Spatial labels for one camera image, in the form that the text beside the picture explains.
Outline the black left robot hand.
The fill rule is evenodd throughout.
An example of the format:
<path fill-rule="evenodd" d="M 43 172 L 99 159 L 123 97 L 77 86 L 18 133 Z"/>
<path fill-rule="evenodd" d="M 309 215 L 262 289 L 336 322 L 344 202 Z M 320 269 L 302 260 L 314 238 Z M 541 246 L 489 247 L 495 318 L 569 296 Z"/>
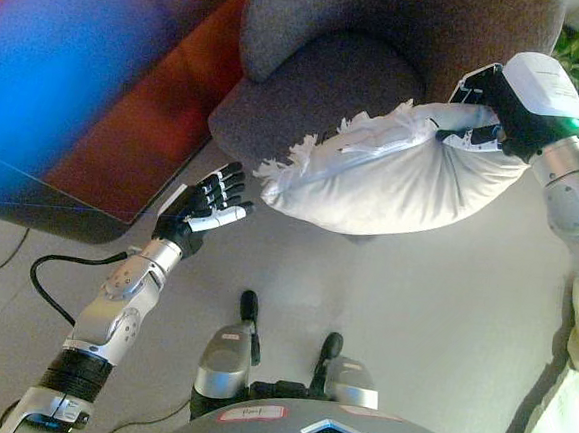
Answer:
<path fill-rule="evenodd" d="M 231 162 L 185 185 L 158 213 L 152 240 L 174 243 L 183 259 L 197 253 L 208 231 L 254 212 L 254 204 L 242 199 L 245 177 L 242 163 Z"/>

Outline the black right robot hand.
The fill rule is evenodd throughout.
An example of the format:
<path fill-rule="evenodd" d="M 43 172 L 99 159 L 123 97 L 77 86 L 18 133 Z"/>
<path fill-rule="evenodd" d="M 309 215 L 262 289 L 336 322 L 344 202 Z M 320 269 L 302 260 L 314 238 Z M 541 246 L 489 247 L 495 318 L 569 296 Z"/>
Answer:
<path fill-rule="evenodd" d="M 451 103 L 485 105 L 497 121 L 436 133 L 445 145 L 471 152 L 500 150 L 523 162 L 559 140 L 579 136 L 579 95 L 558 60 L 520 52 L 464 75 Z"/>

